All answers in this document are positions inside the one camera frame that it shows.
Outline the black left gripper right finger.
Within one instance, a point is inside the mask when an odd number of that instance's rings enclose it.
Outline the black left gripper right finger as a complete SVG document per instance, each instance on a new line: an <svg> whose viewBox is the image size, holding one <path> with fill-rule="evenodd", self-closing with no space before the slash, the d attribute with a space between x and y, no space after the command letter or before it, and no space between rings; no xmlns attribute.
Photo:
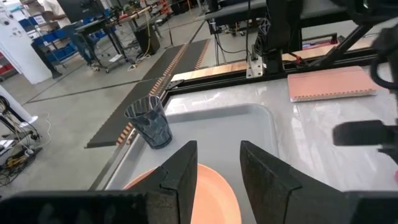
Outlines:
<svg viewBox="0 0 398 224"><path fill-rule="evenodd" d="M244 186L257 224L342 224L343 193L241 141Z"/></svg>

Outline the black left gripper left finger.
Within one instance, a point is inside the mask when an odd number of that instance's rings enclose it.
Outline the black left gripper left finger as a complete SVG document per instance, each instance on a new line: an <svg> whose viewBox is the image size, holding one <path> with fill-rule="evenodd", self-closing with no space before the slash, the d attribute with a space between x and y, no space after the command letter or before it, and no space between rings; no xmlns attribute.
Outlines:
<svg viewBox="0 0 398 224"><path fill-rule="evenodd" d="M127 224L191 224L197 170L197 142L189 141L149 174L139 176L127 188L138 199L126 216Z"/></svg>

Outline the orange round plate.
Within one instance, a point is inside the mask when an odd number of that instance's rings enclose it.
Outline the orange round plate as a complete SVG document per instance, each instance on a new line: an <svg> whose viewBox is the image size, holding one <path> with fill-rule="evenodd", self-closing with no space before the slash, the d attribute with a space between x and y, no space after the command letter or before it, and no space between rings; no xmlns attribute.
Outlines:
<svg viewBox="0 0 398 224"><path fill-rule="evenodd" d="M184 224L242 224L232 187L217 171L203 164L197 165L191 221Z"/></svg>

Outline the dark translucent faceted cup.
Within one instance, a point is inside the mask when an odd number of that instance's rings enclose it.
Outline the dark translucent faceted cup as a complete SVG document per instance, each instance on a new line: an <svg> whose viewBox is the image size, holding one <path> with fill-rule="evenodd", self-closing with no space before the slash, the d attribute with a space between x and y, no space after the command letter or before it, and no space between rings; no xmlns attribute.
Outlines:
<svg viewBox="0 0 398 224"><path fill-rule="evenodd" d="M172 140L172 132L158 96L147 95L132 102L125 117L152 149L161 149Z"/></svg>

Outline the pink spiral notebook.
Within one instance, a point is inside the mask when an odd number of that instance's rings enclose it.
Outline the pink spiral notebook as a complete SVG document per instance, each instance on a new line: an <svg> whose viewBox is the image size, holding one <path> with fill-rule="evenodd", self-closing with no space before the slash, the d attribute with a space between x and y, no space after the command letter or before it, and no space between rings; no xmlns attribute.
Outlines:
<svg viewBox="0 0 398 224"><path fill-rule="evenodd" d="M359 66L291 74L291 102L375 95L381 89Z"/></svg>

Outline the black striped-edge floor mat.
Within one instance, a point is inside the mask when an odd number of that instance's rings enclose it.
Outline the black striped-edge floor mat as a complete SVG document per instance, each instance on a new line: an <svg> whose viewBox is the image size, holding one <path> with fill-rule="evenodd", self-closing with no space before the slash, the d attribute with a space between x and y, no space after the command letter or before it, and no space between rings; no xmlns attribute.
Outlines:
<svg viewBox="0 0 398 224"><path fill-rule="evenodd" d="M145 75L145 80L138 82L124 99L124 106L120 107L119 119L122 129L115 144L119 145L124 140L130 142L129 133L132 124L124 116L124 110L133 101L147 95L160 96L171 82L171 78L183 72L191 72L200 65L210 40L200 40L190 44L183 44L166 50L156 61L154 66Z"/></svg>
<svg viewBox="0 0 398 224"><path fill-rule="evenodd" d="M133 102L144 96L150 95L151 89L158 81L161 81L166 69L176 63L177 56L186 48L186 44L167 49L150 70L144 75L143 80L137 82L127 94L121 104L114 110L111 116L104 122L98 132L89 140L86 148L106 147L120 144L129 131L124 131L129 125L125 117L125 109Z"/></svg>

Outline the black floor bin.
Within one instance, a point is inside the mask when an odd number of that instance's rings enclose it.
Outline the black floor bin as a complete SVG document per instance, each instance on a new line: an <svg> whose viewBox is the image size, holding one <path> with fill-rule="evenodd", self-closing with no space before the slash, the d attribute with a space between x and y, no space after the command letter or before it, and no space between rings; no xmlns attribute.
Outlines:
<svg viewBox="0 0 398 224"><path fill-rule="evenodd" d="M151 24L149 26L140 26L136 31L134 31L134 36L143 53L154 55L159 50L160 43Z"/></svg>

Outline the black rolling workbench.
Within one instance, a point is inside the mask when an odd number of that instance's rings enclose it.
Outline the black rolling workbench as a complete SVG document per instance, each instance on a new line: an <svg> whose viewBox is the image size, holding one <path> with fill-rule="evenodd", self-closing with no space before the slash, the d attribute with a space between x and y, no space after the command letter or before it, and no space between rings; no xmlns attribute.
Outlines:
<svg viewBox="0 0 398 224"><path fill-rule="evenodd" d="M114 28L109 26L106 23L106 19L99 19L96 21L92 21L91 23L87 23L83 26L79 26L76 28L76 33L81 36L81 38L85 41L87 45L87 49L90 51L92 56L92 66L90 66L94 71L99 71L100 69L105 69L106 73L109 73L109 65L112 65L120 60L124 60L130 64L134 64L135 61L125 54L124 48L121 44L119 37L116 35ZM101 60L97 57L95 52L95 47L97 43L97 38L92 37L91 35L94 33L102 33L103 36L107 36L111 41L113 47L116 49L116 55L111 56L110 54L106 54L109 57L109 65L104 65L101 63ZM56 64L50 62L43 51L39 49L39 47L34 46L34 49L38 50L39 54L44 57L44 61L48 62L52 68L56 66Z"/></svg>

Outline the white pole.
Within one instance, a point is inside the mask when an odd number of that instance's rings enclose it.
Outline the white pole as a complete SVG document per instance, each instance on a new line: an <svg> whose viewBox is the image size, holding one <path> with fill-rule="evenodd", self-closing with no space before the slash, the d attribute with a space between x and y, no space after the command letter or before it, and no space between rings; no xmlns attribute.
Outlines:
<svg viewBox="0 0 398 224"><path fill-rule="evenodd" d="M15 117L22 123L21 127L26 127L28 124L33 124L38 120L38 116L30 115L20 103L18 103L1 85L0 85L0 96L5 97L9 102L12 112Z"/></svg>

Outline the blue storage bins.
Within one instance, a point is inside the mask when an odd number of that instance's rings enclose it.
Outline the blue storage bins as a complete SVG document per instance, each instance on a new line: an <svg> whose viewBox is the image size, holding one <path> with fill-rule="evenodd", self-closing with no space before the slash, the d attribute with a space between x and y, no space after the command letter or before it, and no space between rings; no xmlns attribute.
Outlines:
<svg viewBox="0 0 398 224"><path fill-rule="evenodd" d="M43 16L33 16L21 19L19 24L33 45L39 47L50 62L61 65L77 53L58 22L48 21Z"/></svg>

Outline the black computer monitor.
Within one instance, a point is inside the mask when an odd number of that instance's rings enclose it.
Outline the black computer monitor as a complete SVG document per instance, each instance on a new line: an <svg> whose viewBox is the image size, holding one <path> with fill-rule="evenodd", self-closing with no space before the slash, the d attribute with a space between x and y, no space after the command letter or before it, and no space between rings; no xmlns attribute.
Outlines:
<svg viewBox="0 0 398 224"><path fill-rule="evenodd" d="M57 0L70 22L104 15L100 0Z"/></svg>

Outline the white pillar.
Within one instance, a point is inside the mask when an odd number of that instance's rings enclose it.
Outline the white pillar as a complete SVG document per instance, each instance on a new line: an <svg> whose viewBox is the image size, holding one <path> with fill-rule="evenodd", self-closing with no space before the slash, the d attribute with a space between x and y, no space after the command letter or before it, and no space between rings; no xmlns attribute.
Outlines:
<svg viewBox="0 0 398 224"><path fill-rule="evenodd" d="M31 46L32 39L0 0L0 52L31 84L52 78L52 72Z"/></svg>

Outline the person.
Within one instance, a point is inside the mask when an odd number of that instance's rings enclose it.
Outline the person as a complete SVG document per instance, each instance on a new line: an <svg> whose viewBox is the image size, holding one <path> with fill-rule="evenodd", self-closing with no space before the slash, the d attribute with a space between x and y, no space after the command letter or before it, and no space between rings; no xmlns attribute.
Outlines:
<svg viewBox="0 0 398 224"><path fill-rule="evenodd" d="M58 22L60 28L64 31L65 36L68 37L75 45L79 54L86 61L86 64L88 66L92 66L92 56L90 51L87 49L85 41L76 33L76 28L80 25L77 22L72 23L69 20L57 0L42 0L41 5L44 8L44 13L46 16L51 21Z"/></svg>

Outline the black metal table frame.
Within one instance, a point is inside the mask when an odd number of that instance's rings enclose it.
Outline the black metal table frame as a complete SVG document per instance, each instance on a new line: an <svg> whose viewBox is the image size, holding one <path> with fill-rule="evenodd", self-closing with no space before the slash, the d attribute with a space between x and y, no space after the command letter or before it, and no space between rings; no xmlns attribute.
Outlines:
<svg viewBox="0 0 398 224"><path fill-rule="evenodd" d="M284 71L279 75L271 74L268 71L264 58L262 58L264 74L257 78L246 78L247 64L243 61L181 73L174 76L161 94L160 100L163 104L166 104L172 95L287 79L289 75L297 73L352 66L362 68L370 65L375 58L376 51L372 48L372 44L379 36L374 40L368 40L365 35L349 47L344 44L347 36L339 40L337 44L283 54L281 55L281 62Z"/></svg>

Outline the silver metal bracket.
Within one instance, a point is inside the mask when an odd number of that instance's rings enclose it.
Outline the silver metal bracket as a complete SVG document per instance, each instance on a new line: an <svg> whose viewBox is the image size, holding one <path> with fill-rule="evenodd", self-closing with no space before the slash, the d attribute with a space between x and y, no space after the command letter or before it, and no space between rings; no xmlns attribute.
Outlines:
<svg viewBox="0 0 398 224"><path fill-rule="evenodd" d="M254 45L251 48L251 53L246 60L246 78L248 79L262 77L264 74L262 57L256 53Z"/></svg>

